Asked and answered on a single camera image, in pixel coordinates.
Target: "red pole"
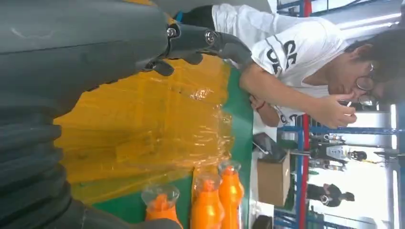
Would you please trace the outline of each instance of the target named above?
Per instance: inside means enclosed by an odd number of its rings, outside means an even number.
[[[309,17],[312,14],[312,0],[304,0],[304,17]]]
[[[304,150],[309,150],[309,117],[307,114],[302,116],[302,127],[304,131]],[[304,156],[302,161],[302,182],[301,182],[301,199],[299,200],[299,228],[305,229],[306,227],[306,213],[307,213],[307,180],[308,180],[308,156]]]

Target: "man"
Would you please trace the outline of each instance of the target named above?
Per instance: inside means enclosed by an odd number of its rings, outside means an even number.
[[[308,184],[307,199],[321,201],[325,206],[337,207],[342,200],[354,201],[353,193],[342,193],[334,184],[324,184],[323,187]]]
[[[349,45],[325,19],[229,4],[196,8],[182,22],[232,34],[251,49],[254,62],[243,69],[240,86],[268,126],[303,113],[330,128],[347,126],[356,121],[355,109],[339,101],[368,95],[392,102],[403,85],[391,80],[404,75],[403,30]]]

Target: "black hair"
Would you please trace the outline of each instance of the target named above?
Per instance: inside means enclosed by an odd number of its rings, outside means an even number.
[[[360,59],[374,61],[376,82],[387,82],[395,79],[386,86],[382,102],[396,103],[405,100],[403,83],[405,83],[405,29],[390,28],[364,41],[355,42],[345,52],[352,52],[363,45],[371,45],[366,52],[360,53]]]
[[[347,201],[354,201],[354,194],[351,192],[343,193],[342,197]]]
[[[367,159],[367,153],[364,151],[353,151],[353,154],[354,154],[354,159],[356,159],[358,161]]]

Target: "red bracelet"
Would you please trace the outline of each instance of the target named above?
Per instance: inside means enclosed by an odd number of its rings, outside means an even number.
[[[263,104],[261,104],[258,108],[256,108],[256,110],[258,111],[258,110],[262,109],[265,105],[266,105],[266,102],[263,102]]]

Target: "green table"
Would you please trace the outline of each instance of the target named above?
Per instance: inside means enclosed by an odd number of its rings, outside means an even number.
[[[253,112],[249,104],[248,94],[239,88],[239,76],[238,70],[231,70],[228,82],[229,98],[224,106],[224,110],[232,114],[233,117],[232,134],[235,137],[235,141],[232,148],[232,159],[242,164],[240,179],[245,187],[245,196],[242,203],[242,219],[244,228],[248,228]],[[177,216],[184,228],[187,229],[190,222],[192,177],[189,176],[176,180],[172,184],[180,190],[180,198],[177,202]],[[142,202],[140,193],[111,199],[94,204],[94,206],[130,223],[139,223],[145,219],[146,206]]]

